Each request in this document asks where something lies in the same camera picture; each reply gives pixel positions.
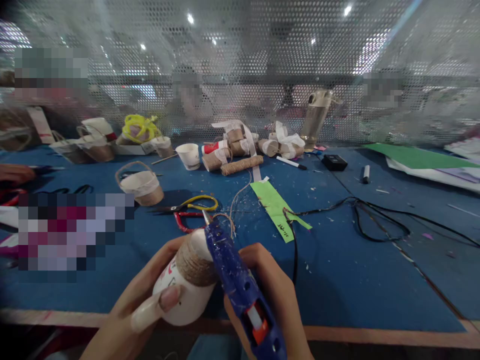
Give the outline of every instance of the water bottle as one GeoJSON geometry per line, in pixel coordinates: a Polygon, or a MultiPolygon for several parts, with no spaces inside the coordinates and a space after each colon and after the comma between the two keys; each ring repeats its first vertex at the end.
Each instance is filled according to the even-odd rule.
{"type": "Polygon", "coordinates": [[[325,89],[318,89],[308,97],[308,109],[300,132],[300,137],[305,141],[305,152],[314,150],[320,130],[324,126],[332,97],[332,90],[325,89]]]}

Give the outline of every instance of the green cardboard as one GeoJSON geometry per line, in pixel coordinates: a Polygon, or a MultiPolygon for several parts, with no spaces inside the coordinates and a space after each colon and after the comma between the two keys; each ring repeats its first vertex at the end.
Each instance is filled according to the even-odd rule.
{"type": "Polygon", "coordinates": [[[411,146],[375,143],[363,145],[363,147],[385,154],[410,169],[480,168],[480,165],[459,157],[422,150],[411,146]]]}
{"type": "MultiPolygon", "coordinates": [[[[268,181],[265,182],[252,182],[250,184],[251,188],[255,192],[256,196],[260,200],[261,204],[265,208],[266,212],[270,216],[270,219],[275,224],[276,229],[280,233],[283,240],[288,243],[294,239],[294,234],[292,229],[290,229],[289,223],[284,216],[284,208],[292,211],[290,206],[285,202],[285,200],[280,196],[280,194],[275,190],[271,183],[268,181]]],[[[287,213],[287,216],[290,220],[298,221],[303,227],[311,229],[312,227],[299,218],[296,215],[287,213]]]]}

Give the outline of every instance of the wooden table edge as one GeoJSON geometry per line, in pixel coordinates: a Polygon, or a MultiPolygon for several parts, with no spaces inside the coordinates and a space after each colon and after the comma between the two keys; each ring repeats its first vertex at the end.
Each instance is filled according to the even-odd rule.
{"type": "MultiPolygon", "coordinates": [[[[0,309],[0,316],[8,324],[83,328],[99,328],[107,318],[107,314],[104,313],[11,308],[0,309]]],[[[384,330],[329,326],[304,326],[304,329],[309,341],[480,349],[480,321],[459,321],[466,332],[384,330]]],[[[208,318],[200,318],[187,326],[172,326],[164,321],[160,321],[156,330],[197,334],[234,334],[230,321],[208,318]]]]}

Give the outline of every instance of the blue hot glue gun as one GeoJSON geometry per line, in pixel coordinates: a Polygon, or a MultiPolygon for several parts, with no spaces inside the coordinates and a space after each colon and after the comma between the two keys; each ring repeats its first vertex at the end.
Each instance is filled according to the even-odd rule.
{"type": "Polygon", "coordinates": [[[220,281],[258,360],[287,360],[282,332],[252,273],[220,223],[202,210],[208,250],[220,281]]]}

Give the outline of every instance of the hand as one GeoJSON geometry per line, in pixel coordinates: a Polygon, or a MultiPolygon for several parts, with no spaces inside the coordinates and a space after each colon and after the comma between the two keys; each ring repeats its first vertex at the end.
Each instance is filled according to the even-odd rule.
{"type": "MultiPolygon", "coordinates": [[[[288,359],[313,359],[300,318],[295,287],[290,278],[282,271],[267,249],[259,243],[241,249],[239,254],[247,267],[256,270],[265,289],[265,297],[271,302],[276,322],[285,339],[288,359]]],[[[235,315],[232,304],[226,295],[223,298],[223,304],[248,357],[255,359],[242,323],[235,315]]]]}
{"type": "Polygon", "coordinates": [[[186,237],[167,242],[133,278],[80,360],[126,360],[138,356],[157,320],[179,302],[180,285],[170,286],[155,295],[152,290],[186,237]]]}
{"type": "Polygon", "coordinates": [[[25,165],[0,164],[0,181],[10,181],[13,187],[35,178],[35,172],[25,165]]]}

